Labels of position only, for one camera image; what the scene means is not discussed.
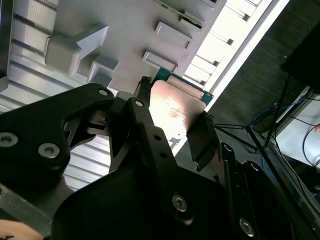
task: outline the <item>blue cable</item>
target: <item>blue cable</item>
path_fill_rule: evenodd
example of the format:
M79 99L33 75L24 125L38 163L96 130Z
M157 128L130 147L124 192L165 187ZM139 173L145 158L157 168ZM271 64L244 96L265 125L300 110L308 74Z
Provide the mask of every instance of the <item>blue cable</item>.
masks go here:
M266 168L265 168L265 159L264 159L264 157L261 155L261 166L262 166L262 169L263 169L263 171L267 174L267 175L269 175L269 177L274 177L273 176L273 173L272 173L272 171L270 172L269 170L266 170Z
M288 106L283 106L283 107L281 107L280 109L282 110L282 109L286 109L286 108L288 108L288 107L297 105L297 104L301 103L303 100L304 100L304 98L301 97L301 98L299 99L299 101L297 101L297 102L295 102L295 103L292 103L292 104L290 104L290 105L288 105ZM271 110L273 110L273 109L276 109L276 108L267 108L267 109L265 109L265 110L262 110L262 111L258 112L258 113L254 116L252 122L254 122L254 121L255 121L258 117L260 117L262 114L264 114L264 113L266 113L266 112L269 112L269 111L271 111Z

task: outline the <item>black cable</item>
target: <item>black cable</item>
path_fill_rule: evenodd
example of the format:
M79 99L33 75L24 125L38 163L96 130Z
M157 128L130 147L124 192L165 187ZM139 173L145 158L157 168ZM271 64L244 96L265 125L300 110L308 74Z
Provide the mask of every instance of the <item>black cable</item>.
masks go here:
M314 125L314 126L306 133L306 135L304 136L303 141L302 141L302 152L303 152L303 156L305 157L305 159L307 160L307 162L308 162L312 167L315 167L315 168L317 168L317 165L311 163L311 161L308 159L308 157L307 157L307 155L306 155L306 149L305 149L305 148L306 148L306 139L307 139L308 135L311 133L311 131L316 128L316 126L318 126L318 125Z
M304 99L308 99L308 100L312 100L312 101L320 101L320 99L314 99L314 98L311 98L311 97L304 97Z
M314 127L318 126L318 124L317 124L317 125L314 125L314 124L308 123L308 122L306 122L306 121L303 121L303 120L301 120L301 119L299 119L299 118L296 118L296 117L294 117L294 116L288 116L288 118L292 118L292 119L298 120L298 121L300 121L300 122L302 122L302 123L304 123L304 124L307 124L307 125L309 125L309 126L314 126Z

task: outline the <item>metal slotted panel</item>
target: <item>metal slotted panel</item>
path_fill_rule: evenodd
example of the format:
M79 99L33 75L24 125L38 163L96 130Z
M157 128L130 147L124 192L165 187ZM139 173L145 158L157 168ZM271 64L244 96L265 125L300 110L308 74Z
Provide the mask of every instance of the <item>metal slotted panel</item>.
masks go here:
M52 33L56 19L56 11L45 6L36 0L15 0L14 11L25 19L28 19L35 26L40 26L44 30Z
M9 87L0 93L0 114L87 82L84 75L76 73L70 77L45 65L46 38L54 27L57 5L58 0L15 1ZM108 174L109 166L109 140L97 136L71 152L65 181L76 191Z

